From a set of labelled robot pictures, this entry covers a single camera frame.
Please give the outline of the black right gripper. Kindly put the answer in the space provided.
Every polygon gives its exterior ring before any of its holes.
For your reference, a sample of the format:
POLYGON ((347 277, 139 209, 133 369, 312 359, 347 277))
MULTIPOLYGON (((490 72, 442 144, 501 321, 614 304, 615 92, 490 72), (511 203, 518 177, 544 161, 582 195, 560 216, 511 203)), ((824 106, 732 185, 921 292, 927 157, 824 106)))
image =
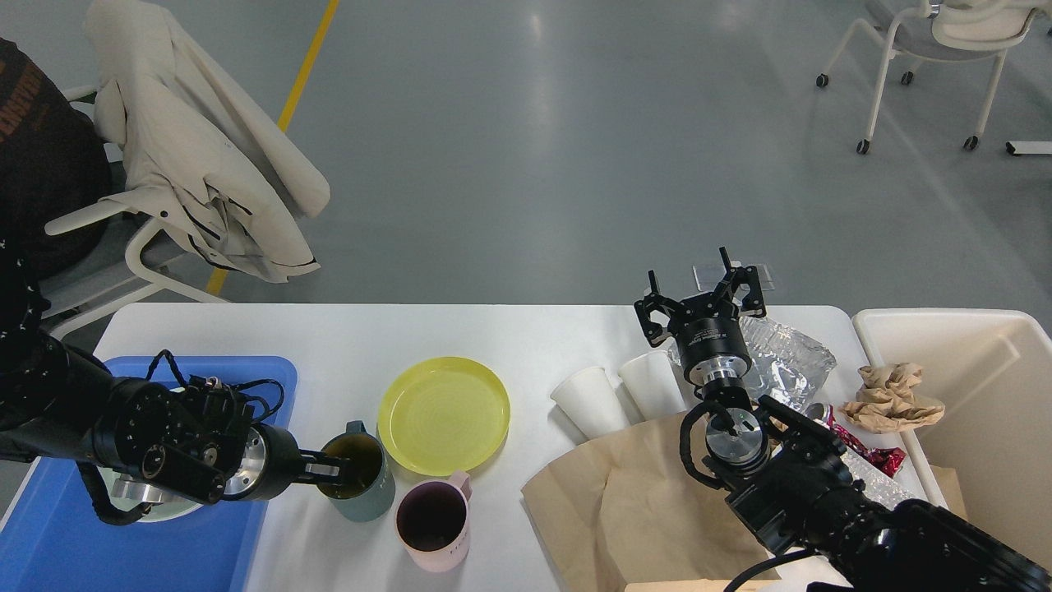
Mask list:
POLYGON ((752 368, 742 317, 767 317, 758 267, 732 262, 720 247, 725 274, 712 294, 676 301, 660 291, 658 274, 648 271, 648 291, 634 301, 634 311, 649 346, 674 336, 681 375, 695 386, 717 379, 741 379, 752 368))

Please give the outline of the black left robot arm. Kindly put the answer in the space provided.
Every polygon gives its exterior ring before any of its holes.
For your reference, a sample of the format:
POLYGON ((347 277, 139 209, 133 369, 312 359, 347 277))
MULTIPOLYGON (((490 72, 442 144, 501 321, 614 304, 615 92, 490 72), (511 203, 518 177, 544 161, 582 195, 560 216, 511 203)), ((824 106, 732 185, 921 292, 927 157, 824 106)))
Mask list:
POLYGON ((179 390, 115 376, 100 360, 42 330, 48 300, 23 251, 1 250, 2 458, 72 460, 99 520, 130 525, 176 496, 214 505, 268 501, 292 483, 345 486, 360 462, 309 451, 268 423, 281 405, 249 395, 255 382, 183 374, 179 390))

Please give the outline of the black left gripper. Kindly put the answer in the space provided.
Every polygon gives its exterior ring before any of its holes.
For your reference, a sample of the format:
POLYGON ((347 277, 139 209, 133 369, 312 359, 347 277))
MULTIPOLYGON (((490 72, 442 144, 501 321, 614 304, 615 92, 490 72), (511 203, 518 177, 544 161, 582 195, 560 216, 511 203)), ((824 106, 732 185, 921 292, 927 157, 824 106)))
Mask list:
POLYGON ((294 434, 285 428, 257 423, 249 428, 240 467, 227 479, 222 499, 270 501, 294 479, 312 486, 342 486, 343 462, 349 461, 326 452, 299 450, 294 434))

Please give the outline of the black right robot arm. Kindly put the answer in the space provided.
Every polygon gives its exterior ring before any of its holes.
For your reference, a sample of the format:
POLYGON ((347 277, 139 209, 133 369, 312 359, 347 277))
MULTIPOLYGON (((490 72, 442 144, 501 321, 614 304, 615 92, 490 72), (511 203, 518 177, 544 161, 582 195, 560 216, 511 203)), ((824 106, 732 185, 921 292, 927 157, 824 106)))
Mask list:
POLYGON ((1048 591, 1050 574, 950 510, 916 498, 887 508, 865 494, 830 428, 763 395, 749 397, 752 361, 741 317, 766 307, 754 266, 734 265, 711 291, 675 300, 658 277, 634 303, 652 346, 674 340, 697 404, 681 420, 679 457, 692 479, 727 491, 727 505, 770 553, 727 585, 823 556, 849 591, 1048 591))

